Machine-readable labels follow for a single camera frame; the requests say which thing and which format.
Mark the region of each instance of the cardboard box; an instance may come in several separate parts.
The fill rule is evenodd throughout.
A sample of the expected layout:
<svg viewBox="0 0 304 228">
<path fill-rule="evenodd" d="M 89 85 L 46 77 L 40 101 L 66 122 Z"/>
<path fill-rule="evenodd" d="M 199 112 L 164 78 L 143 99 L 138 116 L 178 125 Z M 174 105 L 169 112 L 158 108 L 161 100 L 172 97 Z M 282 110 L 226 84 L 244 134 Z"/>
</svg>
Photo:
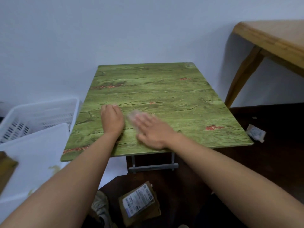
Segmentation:
<svg viewBox="0 0 304 228">
<path fill-rule="evenodd" d="M 156 193 L 149 181 L 118 200 L 123 221 L 127 227 L 162 214 Z"/>
<path fill-rule="evenodd" d="M 4 151 L 0 151 L 0 194 L 13 175 L 17 165 L 18 162 L 8 157 Z"/>
</svg>

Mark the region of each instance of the person's left arm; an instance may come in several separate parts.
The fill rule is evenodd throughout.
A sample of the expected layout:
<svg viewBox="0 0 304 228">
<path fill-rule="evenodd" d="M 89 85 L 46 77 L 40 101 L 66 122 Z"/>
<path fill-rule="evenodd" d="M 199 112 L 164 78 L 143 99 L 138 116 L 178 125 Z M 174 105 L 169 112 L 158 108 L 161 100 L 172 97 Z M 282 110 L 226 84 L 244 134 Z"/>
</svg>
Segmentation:
<svg viewBox="0 0 304 228">
<path fill-rule="evenodd" d="M 101 120 L 104 134 L 26 199 L 1 228 L 81 227 L 125 125 L 116 105 L 102 106 Z"/>
</svg>

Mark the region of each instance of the person's right arm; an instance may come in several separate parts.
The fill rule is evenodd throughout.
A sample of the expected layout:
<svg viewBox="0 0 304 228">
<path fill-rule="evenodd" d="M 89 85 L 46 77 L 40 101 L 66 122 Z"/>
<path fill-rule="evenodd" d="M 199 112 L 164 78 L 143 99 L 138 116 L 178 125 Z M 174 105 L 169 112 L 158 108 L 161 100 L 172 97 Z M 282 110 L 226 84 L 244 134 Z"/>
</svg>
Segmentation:
<svg viewBox="0 0 304 228">
<path fill-rule="evenodd" d="M 304 227 L 304 205 L 270 180 L 155 116 L 136 115 L 133 123 L 142 132 L 140 141 L 177 153 L 248 227 Z"/>
</svg>

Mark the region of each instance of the person's left hand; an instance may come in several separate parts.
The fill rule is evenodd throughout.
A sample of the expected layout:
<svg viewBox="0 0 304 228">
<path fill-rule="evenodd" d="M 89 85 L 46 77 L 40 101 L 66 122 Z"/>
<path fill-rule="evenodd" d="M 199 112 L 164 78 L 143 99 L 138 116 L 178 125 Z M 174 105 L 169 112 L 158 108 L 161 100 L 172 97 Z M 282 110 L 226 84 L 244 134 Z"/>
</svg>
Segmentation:
<svg viewBox="0 0 304 228">
<path fill-rule="evenodd" d="M 103 133 L 112 134 L 118 138 L 125 127 L 125 119 L 120 107 L 110 104 L 103 105 L 100 115 Z"/>
</svg>

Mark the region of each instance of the green table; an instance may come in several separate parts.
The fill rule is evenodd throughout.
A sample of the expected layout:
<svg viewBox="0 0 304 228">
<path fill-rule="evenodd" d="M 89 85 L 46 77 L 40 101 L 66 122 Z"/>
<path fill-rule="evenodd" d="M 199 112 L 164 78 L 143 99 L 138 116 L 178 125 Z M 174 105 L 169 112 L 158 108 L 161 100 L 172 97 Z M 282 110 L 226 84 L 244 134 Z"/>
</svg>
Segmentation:
<svg viewBox="0 0 304 228">
<path fill-rule="evenodd" d="M 124 115 L 155 114 L 174 130 L 211 147 L 252 145 L 243 128 L 193 63 L 99 66 L 61 161 L 71 161 L 103 134 L 100 108 L 117 104 Z M 161 153 L 139 144 L 126 121 L 112 157 Z"/>
</svg>

